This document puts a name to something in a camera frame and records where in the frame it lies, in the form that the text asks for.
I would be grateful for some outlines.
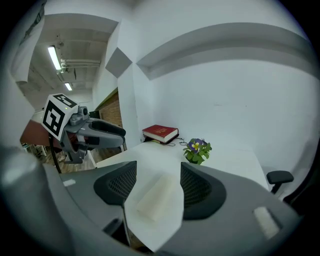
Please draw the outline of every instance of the white table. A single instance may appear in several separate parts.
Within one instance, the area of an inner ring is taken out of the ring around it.
[[[181,162],[183,157],[180,140],[175,139],[176,146],[167,146],[156,142],[144,142],[125,152],[98,162],[98,168],[126,161],[137,161],[136,184],[124,204],[127,227],[150,250],[155,252],[180,228],[184,210],[184,193],[181,186],[176,187],[170,199],[165,215],[154,222],[138,213],[137,203],[164,174],[175,175],[180,182]],[[203,166],[208,166],[231,174],[251,179],[268,189],[268,184],[252,151],[215,147],[212,145],[209,159]]]

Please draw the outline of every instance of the wooden floor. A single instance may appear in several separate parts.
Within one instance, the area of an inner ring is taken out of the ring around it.
[[[106,148],[106,149],[93,149],[91,150],[91,154],[93,156],[93,159],[96,163],[105,160],[107,158],[110,158],[112,156],[115,156],[117,154],[121,153],[120,148]],[[59,167],[61,169],[62,173],[72,173],[72,172],[79,172],[84,170],[91,170],[94,169],[93,163],[90,161],[88,155],[86,155],[83,159],[83,163],[65,163],[65,155],[64,152],[56,153],[56,159],[59,162]],[[51,151],[49,148],[47,148],[47,156],[42,155],[39,160],[43,164],[49,164],[49,165],[55,165],[54,159],[52,157]]]

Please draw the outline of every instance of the fluorescent light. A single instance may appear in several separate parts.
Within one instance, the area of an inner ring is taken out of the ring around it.
[[[72,88],[68,82],[66,82],[64,85],[68,88],[69,91],[72,91]]]
[[[61,70],[61,66],[60,66],[60,63],[58,60],[58,56],[57,56],[55,47],[54,46],[48,47],[48,51],[49,51],[49,54],[50,54],[50,57],[51,57],[51,60],[53,62],[55,69]]]

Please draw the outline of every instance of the red book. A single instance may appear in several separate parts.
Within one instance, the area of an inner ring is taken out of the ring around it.
[[[161,125],[153,125],[142,130],[147,137],[167,143],[178,136],[178,128],[166,127]]]

